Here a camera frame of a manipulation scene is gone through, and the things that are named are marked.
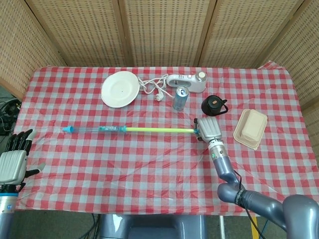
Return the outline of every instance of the yellow tube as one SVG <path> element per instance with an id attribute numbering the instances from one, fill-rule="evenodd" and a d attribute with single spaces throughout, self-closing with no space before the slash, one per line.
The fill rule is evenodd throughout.
<path id="1" fill-rule="evenodd" d="M 194 133 L 192 128 L 139 128 L 126 127 L 127 132 L 163 132 L 163 133 Z"/>

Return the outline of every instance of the blue tip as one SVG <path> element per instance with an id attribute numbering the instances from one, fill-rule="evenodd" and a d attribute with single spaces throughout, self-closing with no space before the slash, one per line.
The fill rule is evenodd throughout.
<path id="1" fill-rule="evenodd" d="M 62 129 L 63 132 L 72 133 L 74 131 L 73 126 L 68 126 Z"/>

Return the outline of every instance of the wicker screen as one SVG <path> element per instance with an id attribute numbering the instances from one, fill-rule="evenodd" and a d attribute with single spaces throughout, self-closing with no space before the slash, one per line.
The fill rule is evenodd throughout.
<path id="1" fill-rule="evenodd" d="M 319 163 L 319 108 L 304 116 L 313 150 Z"/>
<path id="2" fill-rule="evenodd" d="M 285 66 L 301 105 L 319 96 L 319 0 L 312 0 L 266 58 Z"/>
<path id="3" fill-rule="evenodd" d="M 217 1 L 200 66 L 252 67 L 296 4 L 300 1 Z"/>
<path id="4" fill-rule="evenodd" d="M 193 66 L 209 0 L 125 0 L 134 64 Z"/>
<path id="5" fill-rule="evenodd" d="M 111 0 L 27 0 L 72 66 L 124 66 Z"/>
<path id="6" fill-rule="evenodd" d="M 0 83 L 22 99 L 36 68 L 65 65 L 24 2 L 3 0 L 0 8 Z"/>

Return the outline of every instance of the table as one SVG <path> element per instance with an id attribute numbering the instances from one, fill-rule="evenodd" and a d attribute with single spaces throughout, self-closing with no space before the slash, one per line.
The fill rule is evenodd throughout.
<path id="1" fill-rule="evenodd" d="M 141 79 L 163 74 L 207 72 L 201 94 L 191 93 L 184 111 L 171 99 L 140 92 L 128 106 L 113 109 L 100 95 L 104 79 L 128 70 Z M 35 128 L 29 165 L 44 171 L 26 179 L 18 209 L 126 214 L 244 215 L 217 197 L 218 179 L 207 145 L 186 134 L 69 134 L 68 125 L 192 127 L 203 117 L 201 102 L 216 94 L 229 112 L 218 116 L 234 169 L 246 189 L 282 201 L 305 194 L 319 201 L 319 173 L 298 97 L 287 70 L 269 62 L 260 69 L 188 67 L 44 67 L 30 80 L 15 132 Z M 243 109 L 268 116 L 257 151 L 239 144 L 233 131 Z"/>

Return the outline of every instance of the black kettle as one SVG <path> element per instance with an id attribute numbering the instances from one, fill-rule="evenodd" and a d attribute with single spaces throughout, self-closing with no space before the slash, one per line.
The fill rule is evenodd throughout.
<path id="1" fill-rule="evenodd" d="M 228 107 L 225 105 L 226 102 L 227 100 L 222 100 L 220 97 L 212 95 L 201 103 L 201 110 L 208 116 L 218 116 L 228 112 Z"/>

